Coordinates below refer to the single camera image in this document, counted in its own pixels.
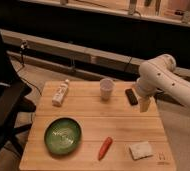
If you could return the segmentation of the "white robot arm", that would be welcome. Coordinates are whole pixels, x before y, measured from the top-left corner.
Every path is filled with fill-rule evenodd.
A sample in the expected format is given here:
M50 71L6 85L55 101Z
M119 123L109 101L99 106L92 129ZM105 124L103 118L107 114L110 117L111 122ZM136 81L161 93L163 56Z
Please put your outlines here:
M140 97L148 98L153 96L157 89L161 89L190 109L190 82L175 75L175 68L176 60L169 54L142 62L135 91Z

